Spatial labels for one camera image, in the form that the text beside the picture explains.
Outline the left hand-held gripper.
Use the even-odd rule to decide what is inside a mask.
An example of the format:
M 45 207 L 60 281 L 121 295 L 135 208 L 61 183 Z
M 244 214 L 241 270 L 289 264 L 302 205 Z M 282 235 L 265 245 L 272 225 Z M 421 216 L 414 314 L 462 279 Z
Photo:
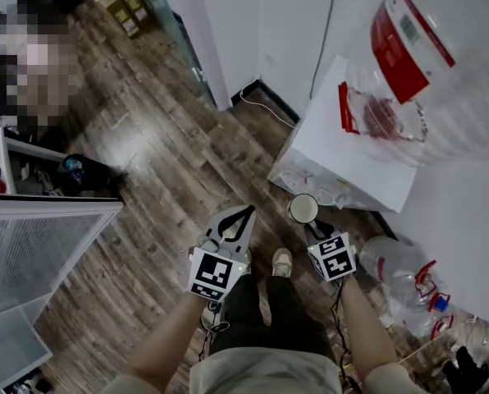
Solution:
M 227 297 L 250 264 L 247 250 L 256 217 L 253 205 L 238 205 L 210 218 L 206 236 L 190 254 L 188 292 L 213 302 Z

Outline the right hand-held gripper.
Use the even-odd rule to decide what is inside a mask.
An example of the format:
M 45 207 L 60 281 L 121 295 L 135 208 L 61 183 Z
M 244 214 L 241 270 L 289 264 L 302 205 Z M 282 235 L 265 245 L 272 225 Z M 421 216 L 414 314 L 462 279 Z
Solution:
M 357 269 L 349 233 L 332 236 L 335 231 L 333 225 L 317 219 L 304 225 L 307 240 L 319 241 L 307 251 L 315 270 L 326 282 L 345 277 Z

